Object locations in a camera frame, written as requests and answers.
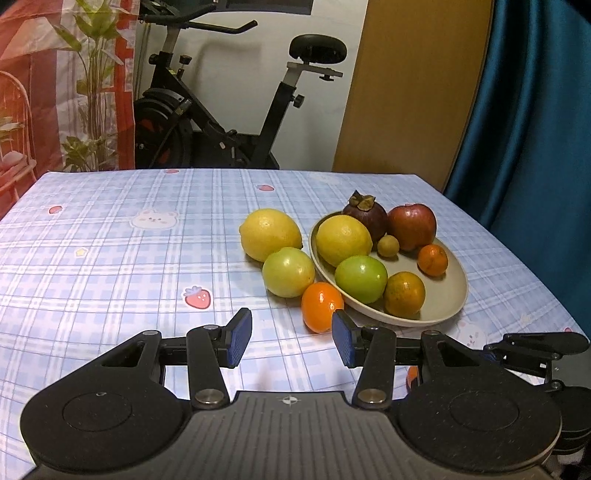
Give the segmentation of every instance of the green apple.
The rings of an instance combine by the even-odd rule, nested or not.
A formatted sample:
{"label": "green apple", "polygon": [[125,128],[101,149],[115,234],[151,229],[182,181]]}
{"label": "green apple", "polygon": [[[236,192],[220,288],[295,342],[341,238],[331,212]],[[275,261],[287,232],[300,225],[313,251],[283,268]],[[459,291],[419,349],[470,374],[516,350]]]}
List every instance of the green apple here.
{"label": "green apple", "polygon": [[373,303],[384,293],[388,271],[374,257],[354,255],[343,260],[336,269],[335,283],[361,303]]}

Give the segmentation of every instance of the beige plate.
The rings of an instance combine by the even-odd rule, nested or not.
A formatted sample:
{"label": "beige plate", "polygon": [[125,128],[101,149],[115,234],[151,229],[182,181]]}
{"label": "beige plate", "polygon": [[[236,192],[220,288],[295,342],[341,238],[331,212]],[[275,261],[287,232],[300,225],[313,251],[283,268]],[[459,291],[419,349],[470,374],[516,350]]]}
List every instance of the beige plate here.
{"label": "beige plate", "polygon": [[[320,221],[314,225],[314,229],[310,235],[310,254],[316,266],[316,270],[325,281],[333,284],[335,287],[335,268],[325,262],[318,254],[316,248],[316,234],[318,233],[318,227],[322,222],[329,217],[339,214],[340,212],[331,213],[323,219],[320,219]],[[385,313],[382,300],[378,300],[370,305],[365,305],[347,295],[340,288],[336,288],[338,288],[343,294],[347,305],[374,320],[379,320],[380,322],[404,327],[428,327],[443,322],[458,313],[466,303],[468,298],[468,279],[461,263],[448,247],[443,245],[438,239],[435,239],[434,243],[444,248],[449,260],[447,271],[441,278],[430,278],[423,274],[417,267],[416,255],[413,257],[399,253],[398,258],[394,260],[385,260],[379,257],[376,252],[371,252],[372,257],[379,259],[380,262],[386,266],[388,276],[394,275],[397,272],[409,271],[417,274],[423,280],[427,291],[425,303],[420,312],[411,318],[395,317]]]}

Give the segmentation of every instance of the orange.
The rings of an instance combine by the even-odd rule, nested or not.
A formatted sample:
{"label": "orange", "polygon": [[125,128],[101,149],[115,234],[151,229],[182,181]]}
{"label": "orange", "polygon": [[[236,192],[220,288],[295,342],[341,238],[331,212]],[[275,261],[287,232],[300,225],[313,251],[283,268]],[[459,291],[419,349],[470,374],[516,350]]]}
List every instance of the orange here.
{"label": "orange", "polygon": [[410,392],[413,388],[413,382],[418,379],[418,367],[415,365],[410,366],[407,373],[407,391]]}
{"label": "orange", "polygon": [[344,308],[343,296],[330,283],[313,283],[301,296],[304,323],[316,333],[329,332],[333,312]]}
{"label": "orange", "polygon": [[425,303],[425,284],[412,272],[392,275],[384,290],[384,308],[390,315],[408,318]]}
{"label": "orange", "polygon": [[425,275],[438,277],[447,270],[447,254],[439,245],[425,245],[418,253],[417,263]]}

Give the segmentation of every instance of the tablecloth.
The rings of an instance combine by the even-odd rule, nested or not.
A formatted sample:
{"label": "tablecloth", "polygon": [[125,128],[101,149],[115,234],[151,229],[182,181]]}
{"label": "tablecloth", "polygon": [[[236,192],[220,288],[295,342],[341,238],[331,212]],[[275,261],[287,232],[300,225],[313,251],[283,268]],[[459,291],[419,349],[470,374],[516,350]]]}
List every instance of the tablecloth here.
{"label": "tablecloth", "polygon": [[[257,208],[283,210],[300,227],[307,251],[313,225],[341,210],[356,189],[387,209],[421,202],[435,212],[437,236],[469,280],[467,303],[438,326],[443,332],[473,348],[507,332],[581,332],[511,252],[416,176],[48,173],[0,222],[0,479],[20,478],[32,466],[18,426],[27,400],[146,329],[183,336],[196,326],[224,325],[248,307],[250,344],[240,366],[223,372],[230,396],[236,390],[351,395],[360,369],[342,365],[329,333],[306,329],[298,299],[265,290],[259,265],[242,251],[238,226]],[[165,386],[187,398],[186,368],[169,368]],[[404,394],[398,372],[394,395]]]}

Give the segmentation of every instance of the lemon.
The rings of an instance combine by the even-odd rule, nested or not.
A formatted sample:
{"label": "lemon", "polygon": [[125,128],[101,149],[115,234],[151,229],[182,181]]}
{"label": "lemon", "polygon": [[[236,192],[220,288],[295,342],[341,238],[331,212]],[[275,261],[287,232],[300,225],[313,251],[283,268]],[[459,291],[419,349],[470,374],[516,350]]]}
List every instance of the lemon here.
{"label": "lemon", "polygon": [[299,297],[314,283],[316,270],[308,255],[293,247],[271,254],[262,266],[265,287],[278,297]]}
{"label": "lemon", "polygon": [[335,215],[318,227],[318,253],[333,267],[353,255],[369,255],[373,243],[369,231],[349,215]]}
{"label": "lemon", "polygon": [[304,246],[296,223],[286,213],[272,208],[252,212],[238,231],[245,253],[259,262],[283,247]]}

